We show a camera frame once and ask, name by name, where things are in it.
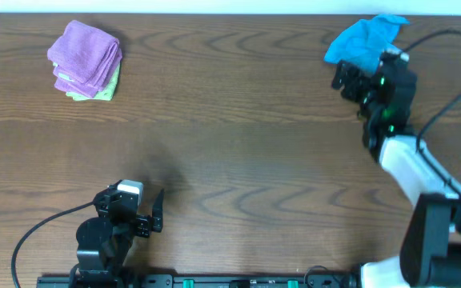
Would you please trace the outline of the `blue cloth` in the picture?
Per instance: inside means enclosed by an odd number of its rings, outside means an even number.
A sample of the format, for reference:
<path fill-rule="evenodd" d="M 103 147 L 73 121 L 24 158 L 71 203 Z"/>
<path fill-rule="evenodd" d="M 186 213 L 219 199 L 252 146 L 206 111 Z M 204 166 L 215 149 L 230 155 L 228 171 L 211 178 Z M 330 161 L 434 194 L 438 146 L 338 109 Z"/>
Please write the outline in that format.
<path fill-rule="evenodd" d="M 332 64 L 346 61 L 367 74 L 374 74 L 383 51 L 399 51 L 392 42 L 401 28 L 409 24 L 404 17 L 392 14 L 379 14 L 369 20 L 361 19 L 331 43 L 324 61 Z"/>

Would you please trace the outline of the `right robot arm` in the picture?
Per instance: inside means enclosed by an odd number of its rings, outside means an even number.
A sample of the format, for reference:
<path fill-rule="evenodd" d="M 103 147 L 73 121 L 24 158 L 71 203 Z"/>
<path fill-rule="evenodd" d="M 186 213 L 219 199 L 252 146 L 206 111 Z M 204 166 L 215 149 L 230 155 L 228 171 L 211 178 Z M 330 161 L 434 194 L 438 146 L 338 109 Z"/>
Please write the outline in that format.
<path fill-rule="evenodd" d="M 405 54 L 384 53 L 369 75 L 340 61 L 332 87 L 359 105 L 363 145 L 414 211 L 399 255 L 359 269 L 360 287 L 461 287 L 461 184 L 409 123 L 416 75 Z"/>

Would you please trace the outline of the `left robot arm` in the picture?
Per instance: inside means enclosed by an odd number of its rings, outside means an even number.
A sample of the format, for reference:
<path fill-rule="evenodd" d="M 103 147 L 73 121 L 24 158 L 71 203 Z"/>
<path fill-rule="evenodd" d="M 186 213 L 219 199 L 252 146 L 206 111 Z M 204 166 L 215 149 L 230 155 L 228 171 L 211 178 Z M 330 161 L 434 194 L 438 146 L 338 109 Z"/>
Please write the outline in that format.
<path fill-rule="evenodd" d="M 120 180 L 94 197 L 98 216 L 76 232 L 78 263 L 71 269 L 69 287 L 140 287 L 142 279 L 123 266 L 134 238 L 148 238 L 163 228 L 161 190 L 152 214 L 141 215 L 143 184 Z"/>

